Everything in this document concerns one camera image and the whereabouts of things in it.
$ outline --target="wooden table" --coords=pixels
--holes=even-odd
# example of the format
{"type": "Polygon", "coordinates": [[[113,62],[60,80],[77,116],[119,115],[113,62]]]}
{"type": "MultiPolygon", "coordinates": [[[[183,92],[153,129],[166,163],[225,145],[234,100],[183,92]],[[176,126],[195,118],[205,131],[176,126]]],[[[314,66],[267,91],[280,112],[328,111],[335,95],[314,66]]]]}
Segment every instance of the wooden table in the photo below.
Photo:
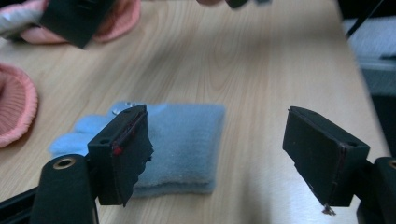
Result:
{"type": "Polygon", "coordinates": [[[0,150],[0,201],[37,185],[48,146],[117,101],[210,103],[227,108],[218,185],[211,195],[166,195],[99,207],[101,223],[357,223],[322,206],[282,149],[291,105],[319,112],[387,155],[366,87],[330,0],[225,4],[144,2],[117,41],[32,46],[0,41],[0,62],[28,73],[39,93],[30,132],[0,150]]]}

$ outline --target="red marking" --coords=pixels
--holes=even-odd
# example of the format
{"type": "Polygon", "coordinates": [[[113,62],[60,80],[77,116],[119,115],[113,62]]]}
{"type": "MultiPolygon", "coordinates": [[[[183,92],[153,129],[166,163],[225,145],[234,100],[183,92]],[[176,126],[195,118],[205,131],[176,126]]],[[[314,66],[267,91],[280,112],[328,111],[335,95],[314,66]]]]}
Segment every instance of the red marking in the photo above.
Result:
{"type": "Polygon", "coordinates": [[[116,147],[113,149],[113,155],[119,156],[122,153],[122,148],[121,147],[116,147]]]}

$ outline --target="wood grain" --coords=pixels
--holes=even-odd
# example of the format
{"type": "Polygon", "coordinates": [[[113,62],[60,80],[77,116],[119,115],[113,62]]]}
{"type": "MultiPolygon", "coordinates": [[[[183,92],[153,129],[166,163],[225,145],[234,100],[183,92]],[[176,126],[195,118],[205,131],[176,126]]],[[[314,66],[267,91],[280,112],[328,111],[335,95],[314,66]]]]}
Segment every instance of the wood grain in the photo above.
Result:
{"type": "Polygon", "coordinates": [[[333,1],[225,4],[144,2],[138,25],[86,50],[0,41],[0,62],[28,73],[39,93],[30,132],[0,150],[0,201],[36,186],[48,147],[117,101],[223,104],[218,184],[211,195],[132,199],[99,207],[101,223],[357,223],[322,206],[282,150],[288,108],[319,112],[387,155],[366,87],[333,1]]]}

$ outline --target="table surface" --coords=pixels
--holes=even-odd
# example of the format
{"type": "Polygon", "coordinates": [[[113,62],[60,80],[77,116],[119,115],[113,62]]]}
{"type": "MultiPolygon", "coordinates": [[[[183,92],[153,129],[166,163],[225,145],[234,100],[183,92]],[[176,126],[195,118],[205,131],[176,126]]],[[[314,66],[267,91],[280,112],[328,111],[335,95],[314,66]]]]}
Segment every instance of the table surface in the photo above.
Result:
{"type": "Polygon", "coordinates": [[[358,199],[322,206],[282,149],[288,108],[323,115],[388,155],[354,56],[331,0],[275,0],[232,11],[225,4],[143,2],[128,35],[86,50],[0,41],[0,62],[34,81],[30,131],[0,150],[0,201],[35,187],[48,147],[88,114],[117,101],[226,106],[217,187],[100,206],[101,223],[357,223],[358,199]]]}

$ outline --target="pink fabric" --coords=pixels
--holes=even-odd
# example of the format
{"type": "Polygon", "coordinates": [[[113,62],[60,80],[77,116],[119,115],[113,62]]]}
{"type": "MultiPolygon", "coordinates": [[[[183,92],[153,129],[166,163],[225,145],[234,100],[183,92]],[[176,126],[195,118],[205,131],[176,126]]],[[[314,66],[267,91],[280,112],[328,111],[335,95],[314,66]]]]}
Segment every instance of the pink fabric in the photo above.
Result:
{"type": "Polygon", "coordinates": [[[37,111],[32,80],[19,68],[0,63],[0,147],[21,138],[37,111]]]}
{"type": "MultiPolygon", "coordinates": [[[[23,10],[26,8],[45,9],[47,0],[30,0],[24,4],[2,8],[1,11],[23,10]]],[[[105,21],[99,27],[93,39],[98,42],[108,42],[126,34],[138,22],[140,17],[140,0],[118,0],[110,10],[105,21]]],[[[43,27],[30,28],[21,32],[21,38],[32,44],[64,43],[62,37],[43,27]]]]}

